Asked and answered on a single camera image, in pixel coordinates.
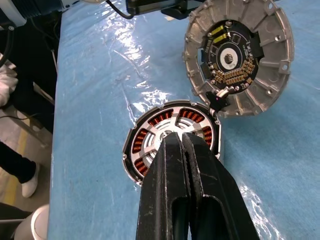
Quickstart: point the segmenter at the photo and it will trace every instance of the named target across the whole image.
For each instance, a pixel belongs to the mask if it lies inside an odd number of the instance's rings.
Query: black circuit board
[[[213,35],[206,37],[201,69],[205,78],[217,88],[234,87],[235,93],[239,93],[254,81],[264,54],[258,33],[252,33],[238,21],[229,20],[229,27],[226,22],[219,22],[208,31]]]

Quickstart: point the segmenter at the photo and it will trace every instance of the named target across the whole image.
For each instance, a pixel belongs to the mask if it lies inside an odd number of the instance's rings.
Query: person's leg
[[[32,179],[36,172],[36,163],[22,157],[0,141],[0,167],[15,176],[21,184]]]
[[[10,96],[14,107],[37,119],[49,132],[54,130],[55,107],[34,91],[33,82],[18,73],[18,84]]]

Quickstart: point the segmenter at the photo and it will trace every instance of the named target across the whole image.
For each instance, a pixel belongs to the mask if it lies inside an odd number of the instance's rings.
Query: blue plastic sheet
[[[262,239],[319,239],[320,6],[277,4],[294,34],[291,79],[267,112],[223,121],[224,163]],[[160,12],[125,20],[104,3],[63,14],[48,239],[135,239],[140,188],[122,147],[152,107],[200,101],[181,58],[187,24]]]

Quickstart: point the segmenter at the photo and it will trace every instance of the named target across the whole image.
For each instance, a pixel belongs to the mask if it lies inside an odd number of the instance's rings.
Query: white shirt
[[[17,73],[14,71],[16,66],[9,60],[0,67],[0,107],[7,104],[10,94],[16,89],[18,79]]]

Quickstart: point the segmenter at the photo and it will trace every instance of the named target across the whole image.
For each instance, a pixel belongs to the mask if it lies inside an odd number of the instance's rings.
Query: yellow floor marking
[[[24,121],[26,124],[30,124],[29,120]],[[18,147],[16,148],[16,152],[20,155],[24,155],[26,145],[27,145],[27,137],[28,134],[25,130],[21,129],[20,136],[18,140]],[[5,187],[5,193],[3,198],[4,204],[14,205],[16,201],[16,191],[18,186],[18,179],[15,176],[10,175],[7,185]]]

